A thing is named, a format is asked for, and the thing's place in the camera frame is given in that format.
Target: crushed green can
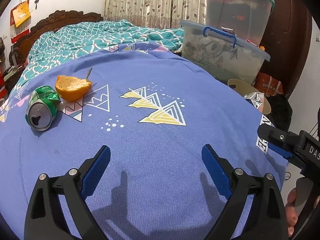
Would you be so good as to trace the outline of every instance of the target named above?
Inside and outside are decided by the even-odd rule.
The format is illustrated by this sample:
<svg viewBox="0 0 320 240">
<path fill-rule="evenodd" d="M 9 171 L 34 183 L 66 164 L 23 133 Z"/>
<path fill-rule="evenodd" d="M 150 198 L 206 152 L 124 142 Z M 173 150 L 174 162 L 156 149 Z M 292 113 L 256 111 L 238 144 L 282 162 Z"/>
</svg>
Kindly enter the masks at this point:
<svg viewBox="0 0 320 240">
<path fill-rule="evenodd" d="M 25 115 L 27 123 L 37 131 L 47 130 L 56 118 L 60 103 L 60 97 L 52 87 L 38 87 L 29 98 Z"/>
</svg>

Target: headboard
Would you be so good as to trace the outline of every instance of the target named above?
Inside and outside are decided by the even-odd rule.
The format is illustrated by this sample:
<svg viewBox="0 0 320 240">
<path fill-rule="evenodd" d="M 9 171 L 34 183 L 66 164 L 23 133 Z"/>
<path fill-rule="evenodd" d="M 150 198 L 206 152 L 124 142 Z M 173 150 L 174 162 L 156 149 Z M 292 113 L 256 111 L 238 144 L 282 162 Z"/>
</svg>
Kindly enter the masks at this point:
<svg viewBox="0 0 320 240">
<path fill-rule="evenodd" d="M 55 11 L 46 19 L 39 21 L 30 29 L 29 34 L 21 37 L 12 45 L 17 64 L 25 63 L 32 45 L 41 36 L 41 34 L 48 31 L 56 32 L 60 28 L 70 24 L 78 24 L 80 22 L 100 22 L 102 20 L 103 17 L 101 17 L 101 14 L 94 12 L 83 14 L 83 12 L 77 11 Z M 14 65 L 12 60 L 12 51 L 9 54 L 9 61 L 11 65 Z"/>
</svg>

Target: transparent storage box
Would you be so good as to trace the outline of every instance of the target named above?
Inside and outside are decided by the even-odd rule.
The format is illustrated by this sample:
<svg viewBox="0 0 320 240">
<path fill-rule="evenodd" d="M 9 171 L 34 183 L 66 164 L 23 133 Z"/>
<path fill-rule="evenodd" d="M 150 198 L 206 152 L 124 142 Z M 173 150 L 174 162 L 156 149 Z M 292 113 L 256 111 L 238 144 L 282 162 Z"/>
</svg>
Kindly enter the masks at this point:
<svg viewBox="0 0 320 240">
<path fill-rule="evenodd" d="M 243 40 L 260 45 L 274 0 L 207 0 L 208 26 L 232 29 Z"/>
<path fill-rule="evenodd" d="M 184 27 L 182 57 L 223 83 L 240 79 L 252 84 L 270 55 L 257 46 L 224 31 L 181 20 Z"/>
</svg>

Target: curtain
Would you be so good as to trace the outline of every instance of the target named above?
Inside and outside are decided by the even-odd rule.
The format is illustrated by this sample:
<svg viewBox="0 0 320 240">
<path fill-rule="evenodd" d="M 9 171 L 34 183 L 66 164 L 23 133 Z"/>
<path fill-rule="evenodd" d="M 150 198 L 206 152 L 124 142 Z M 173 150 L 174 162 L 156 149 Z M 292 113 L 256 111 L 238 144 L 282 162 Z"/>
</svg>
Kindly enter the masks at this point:
<svg viewBox="0 0 320 240">
<path fill-rule="evenodd" d="M 172 0 L 105 0 L 104 19 L 144 27 L 171 27 Z"/>
<path fill-rule="evenodd" d="M 173 0 L 171 28 L 179 28 L 180 20 L 205 24 L 207 0 Z"/>
</svg>

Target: teal patterned blanket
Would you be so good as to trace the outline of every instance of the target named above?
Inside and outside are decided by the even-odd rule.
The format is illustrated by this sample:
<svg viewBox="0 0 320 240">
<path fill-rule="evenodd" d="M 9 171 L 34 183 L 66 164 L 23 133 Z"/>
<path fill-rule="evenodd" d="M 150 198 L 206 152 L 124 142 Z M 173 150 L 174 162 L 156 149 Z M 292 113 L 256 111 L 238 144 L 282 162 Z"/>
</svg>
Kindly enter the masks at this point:
<svg viewBox="0 0 320 240">
<path fill-rule="evenodd" d="M 137 27 L 126 20 L 119 22 L 82 22 L 68 25 L 57 32 L 47 32 L 33 44 L 28 66 L 12 92 L 28 80 L 69 60 L 112 45 L 155 41 L 167 49 L 177 50 L 183 42 L 183 28 L 154 29 Z"/>
</svg>

